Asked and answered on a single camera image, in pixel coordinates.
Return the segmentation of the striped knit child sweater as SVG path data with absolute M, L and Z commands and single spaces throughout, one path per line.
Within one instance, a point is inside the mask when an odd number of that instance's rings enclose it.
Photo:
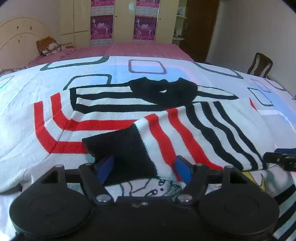
M 1 191 L 33 184 L 51 167 L 114 156 L 102 172 L 113 196 L 176 196 L 184 186 L 175 158 L 212 170 L 232 165 L 280 208 L 276 240 L 295 240 L 295 181 L 263 156 L 295 146 L 295 127 L 254 97 L 140 78 L 78 86 L 1 113 Z

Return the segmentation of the white patterned bed sheet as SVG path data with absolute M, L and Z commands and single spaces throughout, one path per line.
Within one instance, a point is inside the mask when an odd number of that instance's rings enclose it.
M 295 98 L 273 79 L 214 65 L 148 57 L 90 57 L 31 67 L 1 77 L 1 240 L 15 234 L 9 206 L 42 171 L 63 158 L 66 167 L 92 162 L 82 153 L 83 138 L 120 130 L 149 115 L 144 99 L 150 83 L 168 103 L 187 98 L 220 101 L 225 113 L 234 101 L 235 123 L 258 154 L 295 147 Z M 177 91 L 168 93 L 176 85 Z

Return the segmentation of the dark wooden chair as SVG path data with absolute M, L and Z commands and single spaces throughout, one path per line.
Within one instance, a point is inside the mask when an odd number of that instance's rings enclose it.
M 267 78 L 273 67 L 273 61 L 262 53 L 257 52 L 247 74 Z

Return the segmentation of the pink bed mattress cover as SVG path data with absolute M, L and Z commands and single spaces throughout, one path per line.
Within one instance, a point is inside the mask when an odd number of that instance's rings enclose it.
M 188 54 L 174 44 L 115 43 L 108 46 L 66 48 L 53 55 L 40 55 L 26 67 L 30 68 L 51 62 L 99 56 L 156 57 L 193 61 Z

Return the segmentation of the small patterned pillow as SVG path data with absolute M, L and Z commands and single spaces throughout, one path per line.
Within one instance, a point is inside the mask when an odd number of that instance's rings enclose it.
M 25 70 L 27 67 L 21 67 L 21 68 L 7 68 L 7 69 L 0 69 L 0 76 L 15 73 L 21 70 Z

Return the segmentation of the orange striped pillow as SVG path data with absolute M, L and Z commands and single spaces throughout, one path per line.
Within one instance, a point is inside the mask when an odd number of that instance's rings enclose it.
M 65 49 L 65 47 L 59 43 L 52 37 L 48 36 L 44 39 L 38 40 L 36 42 L 37 49 L 42 56 L 49 56 L 52 54 L 56 54 Z

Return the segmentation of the lower left purple poster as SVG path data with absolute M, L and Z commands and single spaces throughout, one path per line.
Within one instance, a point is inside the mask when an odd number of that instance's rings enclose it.
M 112 39 L 113 15 L 92 16 L 90 30 L 91 40 Z

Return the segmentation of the purple poster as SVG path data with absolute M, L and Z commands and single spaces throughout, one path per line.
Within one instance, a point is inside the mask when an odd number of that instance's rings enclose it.
M 112 39 L 113 15 L 92 16 L 90 30 L 91 40 Z
M 91 0 L 91 7 L 114 6 L 114 0 Z
M 160 0 L 137 0 L 137 6 L 158 8 Z
M 157 17 L 135 16 L 133 40 L 154 41 L 156 37 Z

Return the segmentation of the cream wardrobe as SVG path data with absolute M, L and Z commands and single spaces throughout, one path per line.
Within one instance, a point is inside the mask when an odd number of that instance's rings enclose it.
M 114 6 L 91 7 L 91 1 L 60 1 L 60 37 L 63 44 L 78 48 L 108 46 L 113 43 L 171 44 L 179 1 L 160 1 L 158 8 L 137 6 L 137 1 L 114 1 Z M 92 16 L 113 15 L 112 39 L 91 40 Z M 154 41 L 134 41 L 135 16 L 157 17 Z

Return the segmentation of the lower right purple poster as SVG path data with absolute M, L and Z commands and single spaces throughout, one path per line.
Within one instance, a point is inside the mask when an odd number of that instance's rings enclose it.
M 157 17 L 135 16 L 133 40 L 154 41 L 156 37 Z

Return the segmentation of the cream curved headboard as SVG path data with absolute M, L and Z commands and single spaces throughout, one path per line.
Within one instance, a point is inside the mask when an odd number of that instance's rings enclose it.
M 36 42 L 51 36 L 40 21 L 20 16 L 1 24 L 1 69 L 20 68 L 39 56 Z

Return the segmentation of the dark wooden door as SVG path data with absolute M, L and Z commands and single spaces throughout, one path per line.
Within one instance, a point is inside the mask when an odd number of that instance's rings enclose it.
M 196 62 L 205 62 L 210 49 L 219 0 L 189 0 L 179 47 Z

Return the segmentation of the cream open shelf unit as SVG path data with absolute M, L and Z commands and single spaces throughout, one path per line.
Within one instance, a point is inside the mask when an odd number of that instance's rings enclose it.
M 187 7 L 187 0 L 179 0 L 175 28 L 173 33 L 173 40 L 172 40 L 172 43 L 177 46 L 179 46 L 180 42 L 184 40 L 182 32 L 183 32 L 184 23 L 187 20 L 186 7 Z

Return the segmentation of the upper left purple poster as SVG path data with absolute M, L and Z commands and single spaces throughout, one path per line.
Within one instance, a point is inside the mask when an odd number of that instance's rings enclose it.
M 114 6 L 114 0 L 91 0 L 91 7 Z

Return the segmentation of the upper right purple poster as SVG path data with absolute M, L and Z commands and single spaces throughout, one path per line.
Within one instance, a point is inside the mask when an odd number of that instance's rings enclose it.
M 158 8 L 160 0 L 137 0 L 137 6 Z

